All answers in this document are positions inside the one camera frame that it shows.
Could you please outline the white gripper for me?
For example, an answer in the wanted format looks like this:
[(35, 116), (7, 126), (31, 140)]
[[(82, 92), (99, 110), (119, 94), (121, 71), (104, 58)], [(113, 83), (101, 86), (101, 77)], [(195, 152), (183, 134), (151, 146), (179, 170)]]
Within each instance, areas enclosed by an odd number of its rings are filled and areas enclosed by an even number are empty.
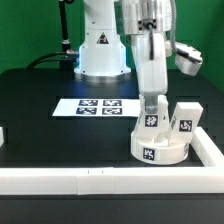
[(167, 64), (164, 38), (160, 33), (153, 35), (154, 59), (150, 59), (149, 35), (137, 35), (132, 47), (139, 92), (145, 97), (145, 111), (156, 114), (158, 111), (158, 97), (156, 95), (167, 92)]

